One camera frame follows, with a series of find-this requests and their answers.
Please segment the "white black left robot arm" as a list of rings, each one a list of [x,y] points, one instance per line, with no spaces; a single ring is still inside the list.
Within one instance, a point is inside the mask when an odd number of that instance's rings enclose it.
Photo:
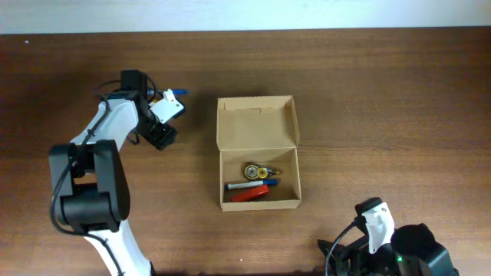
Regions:
[[[112,275],[153,275],[130,228],[130,190],[120,149],[141,139],[158,150],[173,143],[169,120],[185,112],[171,89],[158,90],[139,70],[121,71],[117,88],[100,96],[98,111],[69,143],[49,150],[49,215],[62,234],[86,239]]]

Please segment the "blue whiteboard marker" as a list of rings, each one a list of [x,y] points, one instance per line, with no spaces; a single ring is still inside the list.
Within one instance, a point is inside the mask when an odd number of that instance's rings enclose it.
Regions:
[[[265,179],[265,180],[256,180],[251,182],[244,183],[234,183],[234,184],[226,184],[225,190],[233,190],[233,189],[246,189],[246,188],[255,188],[259,186],[277,186],[277,179]]]

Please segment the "brown cardboard box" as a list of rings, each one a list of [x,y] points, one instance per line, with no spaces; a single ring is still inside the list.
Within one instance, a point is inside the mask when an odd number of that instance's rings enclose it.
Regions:
[[[218,99],[216,144],[221,209],[232,212],[299,207],[302,202],[299,142],[300,131],[292,96]],[[245,182],[245,170],[251,163],[278,171],[278,185],[257,199],[232,202],[232,197],[245,190],[228,190],[226,185]]]

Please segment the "blue ballpoint pen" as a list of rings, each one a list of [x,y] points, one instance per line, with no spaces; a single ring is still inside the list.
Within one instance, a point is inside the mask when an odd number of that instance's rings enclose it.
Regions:
[[[182,94],[188,94],[188,93],[189,93],[189,90],[183,90],[183,89],[179,89],[179,90],[178,90],[178,89],[174,89],[174,90],[172,90],[172,91],[173,91],[173,94],[175,94],[175,95],[182,95]],[[153,94],[154,94],[154,90],[149,89],[149,90],[147,91],[147,94],[148,94],[149,96],[150,96],[150,95],[153,95]]]

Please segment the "black yellow correction tape dispenser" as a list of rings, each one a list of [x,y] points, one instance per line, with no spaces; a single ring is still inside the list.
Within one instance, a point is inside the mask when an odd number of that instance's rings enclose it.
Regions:
[[[262,166],[256,163],[249,163],[243,170],[244,177],[248,180],[269,179],[273,176],[280,175],[282,172],[267,166]]]

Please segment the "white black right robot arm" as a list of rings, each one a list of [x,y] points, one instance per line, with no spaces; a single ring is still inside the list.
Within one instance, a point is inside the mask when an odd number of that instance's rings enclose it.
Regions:
[[[386,202],[372,197],[334,241],[318,240],[325,275],[459,276],[448,250],[424,223],[395,227]]]

